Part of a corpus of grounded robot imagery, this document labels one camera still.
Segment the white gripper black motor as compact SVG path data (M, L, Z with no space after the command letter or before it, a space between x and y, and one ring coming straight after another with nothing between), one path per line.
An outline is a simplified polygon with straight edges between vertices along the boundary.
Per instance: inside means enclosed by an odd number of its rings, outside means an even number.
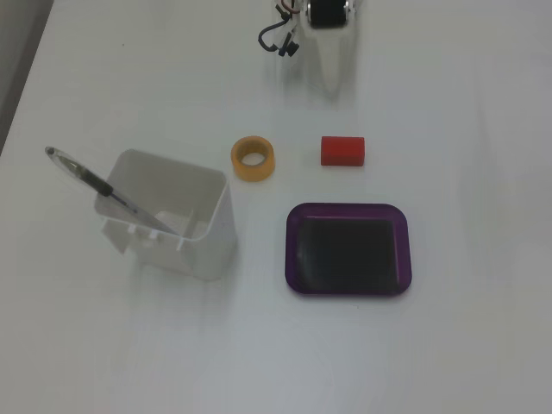
M355 15L360 1L307 0L301 10L306 33L306 83L336 100L351 76L356 43Z

